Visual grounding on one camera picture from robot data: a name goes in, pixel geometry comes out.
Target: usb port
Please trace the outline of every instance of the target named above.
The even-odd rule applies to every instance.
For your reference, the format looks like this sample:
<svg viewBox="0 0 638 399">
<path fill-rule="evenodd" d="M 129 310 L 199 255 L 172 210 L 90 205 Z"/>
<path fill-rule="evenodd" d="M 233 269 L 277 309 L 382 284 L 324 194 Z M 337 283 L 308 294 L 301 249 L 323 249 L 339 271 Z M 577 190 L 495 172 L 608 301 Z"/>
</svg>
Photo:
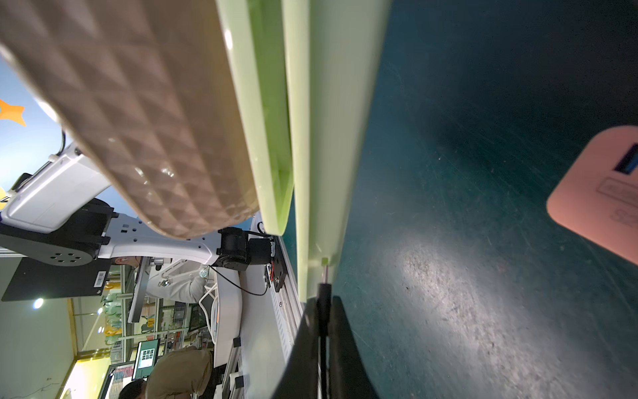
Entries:
<svg viewBox="0 0 638 399">
<path fill-rule="evenodd" d="M 624 174 L 631 174 L 636 167 L 638 167 L 638 143 L 632 145 L 614 170 Z"/>
</svg>

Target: diamond pattern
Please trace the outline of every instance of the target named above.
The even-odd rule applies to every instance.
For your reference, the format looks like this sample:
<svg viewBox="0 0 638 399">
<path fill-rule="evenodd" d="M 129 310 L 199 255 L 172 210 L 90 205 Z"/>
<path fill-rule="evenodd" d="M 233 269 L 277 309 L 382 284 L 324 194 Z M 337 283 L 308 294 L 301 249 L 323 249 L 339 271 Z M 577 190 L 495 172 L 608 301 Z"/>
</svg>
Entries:
<svg viewBox="0 0 638 399">
<path fill-rule="evenodd" d="M 0 0 L 0 41 L 158 232 L 197 237 L 257 210 L 214 7 Z"/>
</svg>

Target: white shirt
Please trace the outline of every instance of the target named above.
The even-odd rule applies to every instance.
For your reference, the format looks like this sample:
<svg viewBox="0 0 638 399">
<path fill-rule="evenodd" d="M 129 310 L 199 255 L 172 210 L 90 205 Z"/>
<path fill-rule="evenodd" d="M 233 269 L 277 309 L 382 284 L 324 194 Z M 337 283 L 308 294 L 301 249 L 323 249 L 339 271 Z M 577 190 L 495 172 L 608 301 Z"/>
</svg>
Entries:
<svg viewBox="0 0 638 399">
<path fill-rule="evenodd" d="M 201 277 L 199 273 L 193 273 L 190 276 L 176 278 L 174 280 L 171 280 L 170 277 L 189 271 L 199 270 L 203 267 L 202 264 L 195 262 L 194 260 L 187 260 L 180 267 L 165 271 L 169 264 L 165 262 L 162 269 L 159 271 L 155 270 L 154 266 L 151 266 L 149 283 L 146 286 L 146 293 L 150 296 L 169 299 L 175 302 L 199 302 L 202 296 L 204 296 L 204 285 L 207 283 L 208 279 Z M 159 284 L 167 277 L 171 281 L 171 284 L 166 287 L 160 287 Z"/>
</svg>

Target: pink device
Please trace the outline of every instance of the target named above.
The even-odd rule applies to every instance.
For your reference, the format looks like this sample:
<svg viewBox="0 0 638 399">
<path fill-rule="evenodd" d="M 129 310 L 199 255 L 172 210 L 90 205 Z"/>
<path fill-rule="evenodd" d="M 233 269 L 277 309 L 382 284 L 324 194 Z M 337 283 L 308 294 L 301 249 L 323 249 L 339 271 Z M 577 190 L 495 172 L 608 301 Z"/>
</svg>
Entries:
<svg viewBox="0 0 638 399">
<path fill-rule="evenodd" d="M 597 134 L 547 200 L 560 225 L 638 264 L 638 127 Z"/>
</svg>

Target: black hair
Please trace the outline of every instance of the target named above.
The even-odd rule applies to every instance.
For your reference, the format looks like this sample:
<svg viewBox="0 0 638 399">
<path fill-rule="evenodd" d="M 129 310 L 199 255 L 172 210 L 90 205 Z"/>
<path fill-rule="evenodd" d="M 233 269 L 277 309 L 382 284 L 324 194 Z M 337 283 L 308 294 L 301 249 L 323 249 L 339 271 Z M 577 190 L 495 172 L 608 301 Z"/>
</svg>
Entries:
<svg viewBox="0 0 638 399">
<path fill-rule="evenodd" d="M 142 393 L 143 379 L 137 379 L 129 382 L 121 391 L 117 399 L 135 399 Z"/>
</svg>

